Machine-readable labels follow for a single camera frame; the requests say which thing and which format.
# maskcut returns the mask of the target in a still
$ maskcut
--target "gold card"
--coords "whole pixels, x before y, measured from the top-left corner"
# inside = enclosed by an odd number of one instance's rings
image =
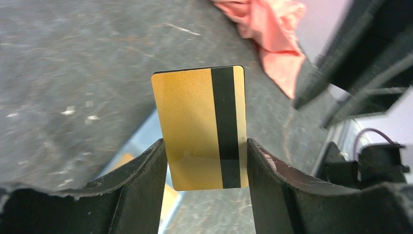
[[[152,86],[174,189],[248,186],[244,68],[156,72]]]

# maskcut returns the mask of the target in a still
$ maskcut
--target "white wall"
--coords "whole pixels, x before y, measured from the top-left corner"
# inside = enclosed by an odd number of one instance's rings
[[[351,0],[295,0],[306,5],[298,24],[297,37],[308,58],[314,59],[330,43]]]
[[[402,144],[413,144],[413,90],[410,88],[401,100],[389,110],[386,116],[360,118],[357,122],[363,128],[377,128],[393,141]],[[385,142],[376,134],[368,134],[374,143]]]

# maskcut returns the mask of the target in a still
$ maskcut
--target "gray concrete floor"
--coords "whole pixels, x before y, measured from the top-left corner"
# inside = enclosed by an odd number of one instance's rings
[[[293,110],[210,1],[0,0],[0,182],[79,187],[155,108],[153,72],[229,64],[245,67],[248,137],[310,172],[333,98]],[[253,233],[248,198],[248,189],[188,194],[169,233]]]

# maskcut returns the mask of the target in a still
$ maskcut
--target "black stripe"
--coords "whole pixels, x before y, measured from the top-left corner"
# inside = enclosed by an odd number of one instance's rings
[[[233,67],[233,66],[241,66],[242,65],[232,65],[232,66],[226,66],[226,67]],[[185,68],[185,69],[177,69],[177,70],[167,70],[167,71],[157,71],[154,72],[153,74],[162,74],[162,73],[168,73],[168,72],[184,72],[184,71],[194,71],[194,70],[201,70],[201,69],[210,69],[210,68],[220,68],[220,67],[198,67],[198,68]]]
[[[224,189],[240,188],[237,112],[233,67],[211,69],[218,144]]]

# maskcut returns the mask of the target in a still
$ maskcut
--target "pink cloth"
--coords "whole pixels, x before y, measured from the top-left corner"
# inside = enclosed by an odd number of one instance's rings
[[[265,73],[289,98],[294,98],[297,74],[305,59],[295,29],[305,5],[291,0],[212,1],[238,24],[241,37],[258,43]]]

